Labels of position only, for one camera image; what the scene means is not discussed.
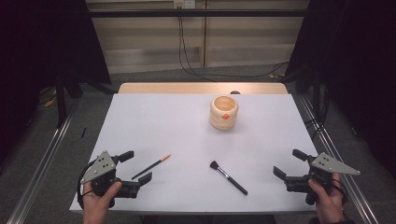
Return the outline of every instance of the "black metal bar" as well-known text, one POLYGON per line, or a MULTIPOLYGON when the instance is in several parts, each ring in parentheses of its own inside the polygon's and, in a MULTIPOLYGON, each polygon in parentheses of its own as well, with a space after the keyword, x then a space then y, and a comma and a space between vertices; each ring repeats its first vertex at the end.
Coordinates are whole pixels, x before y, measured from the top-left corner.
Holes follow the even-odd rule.
POLYGON ((89 16, 91 18, 128 17, 303 17, 305 9, 139 9, 52 11, 51 14, 64 16, 89 16))

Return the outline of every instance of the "table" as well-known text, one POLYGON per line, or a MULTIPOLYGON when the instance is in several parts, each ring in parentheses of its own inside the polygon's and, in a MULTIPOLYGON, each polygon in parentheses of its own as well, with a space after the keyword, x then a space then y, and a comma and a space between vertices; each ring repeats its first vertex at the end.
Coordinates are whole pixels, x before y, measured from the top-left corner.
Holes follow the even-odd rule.
MULTIPOLYGON (((128 180, 172 154, 152 169, 152 181, 136 199, 116 199, 114 210, 139 214, 315 211, 304 202, 305 194, 287 192, 283 181, 272 174, 276 165, 288 175, 306 175, 308 164, 291 155, 294 148, 317 154, 282 84, 128 83, 113 97, 90 161, 103 150, 112 156, 133 150, 134 158, 117 170, 117 177, 128 180), (222 132, 209 123, 209 104, 231 91, 243 93, 233 95, 240 110, 235 126, 222 132), (248 191, 247 196, 209 167, 213 160, 248 191)), ((70 210, 80 212, 76 198, 70 210)))

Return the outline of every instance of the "gray carpet floor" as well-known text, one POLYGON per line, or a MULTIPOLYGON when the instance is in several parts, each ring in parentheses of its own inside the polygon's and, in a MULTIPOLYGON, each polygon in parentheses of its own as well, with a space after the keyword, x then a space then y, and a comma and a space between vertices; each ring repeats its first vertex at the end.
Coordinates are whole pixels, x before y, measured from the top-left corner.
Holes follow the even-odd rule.
MULTIPOLYGON (((281 78, 286 70, 282 66, 274 73, 275 77, 261 76, 270 72, 272 65, 234 66, 195 69, 197 74, 222 74, 227 76, 205 76, 211 80, 188 74, 183 70, 158 71, 135 74, 112 75, 112 84, 106 85, 117 90, 124 82, 272 82, 281 78)), ((302 95, 296 93, 294 83, 288 83, 287 89, 295 99, 303 120, 309 120, 301 103, 302 95)), ((20 223, 81 223, 81 214, 71 213, 68 209, 76 193, 79 173, 88 162, 101 127, 110 106, 112 95, 106 95, 98 90, 81 84, 84 91, 80 99, 71 99, 66 94, 68 111, 75 111, 64 133, 62 142, 49 161, 49 169, 43 174, 38 191, 32 195, 33 202, 26 204, 28 213, 20 223)), ((40 96, 41 102, 46 102, 52 91, 40 96)), ((304 96, 311 98, 312 90, 304 96)), ((57 102, 49 107, 37 106, 31 125, 21 137, 12 153, 2 166, 0 175, 0 223, 7 223, 18 204, 22 194, 28 188, 35 170, 46 154, 56 133, 57 102)), ((362 194, 370 204, 378 223, 394 223, 396 219, 396 181, 382 165, 371 155, 364 139, 351 131, 351 124, 345 118, 337 104, 330 100, 325 129, 336 145, 345 163, 361 171, 361 176, 354 179, 362 194)), ((307 129, 314 134, 313 126, 307 129)), ((316 135, 313 139, 318 151, 323 151, 323 144, 316 135)), ((360 211, 354 202, 346 207, 348 216, 357 223, 363 223, 360 211)), ((278 224, 307 223, 315 214, 276 214, 278 224)), ((129 213, 111 213, 110 223, 141 223, 140 217, 129 213)))

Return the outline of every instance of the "makeup brush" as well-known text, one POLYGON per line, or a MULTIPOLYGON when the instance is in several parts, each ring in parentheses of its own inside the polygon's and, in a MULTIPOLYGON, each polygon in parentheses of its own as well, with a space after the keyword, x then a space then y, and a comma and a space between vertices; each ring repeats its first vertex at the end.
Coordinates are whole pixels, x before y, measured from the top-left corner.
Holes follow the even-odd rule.
POLYGON ((212 161, 210 163, 210 167, 212 167, 214 170, 217 170, 221 175, 223 175, 226 179, 228 179, 234 186, 236 186, 239 190, 241 190, 242 193, 244 193, 245 195, 248 195, 248 192, 242 188, 242 186, 240 186, 238 183, 236 183, 236 181, 234 181, 229 175, 227 175, 218 165, 217 162, 212 161))

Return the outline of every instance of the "person's left hand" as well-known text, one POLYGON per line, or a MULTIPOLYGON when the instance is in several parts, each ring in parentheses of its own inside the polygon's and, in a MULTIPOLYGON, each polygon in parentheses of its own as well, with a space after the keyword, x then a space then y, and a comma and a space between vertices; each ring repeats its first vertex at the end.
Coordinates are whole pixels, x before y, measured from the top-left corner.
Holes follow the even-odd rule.
POLYGON ((104 224, 107 220, 108 207, 110 205, 111 199, 116 196, 120 191, 122 183, 120 181, 115 182, 106 192, 103 197, 97 196, 92 190, 91 182, 84 185, 82 201, 84 202, 84 214, 83 221, 84 224, 95 223, 104 224))

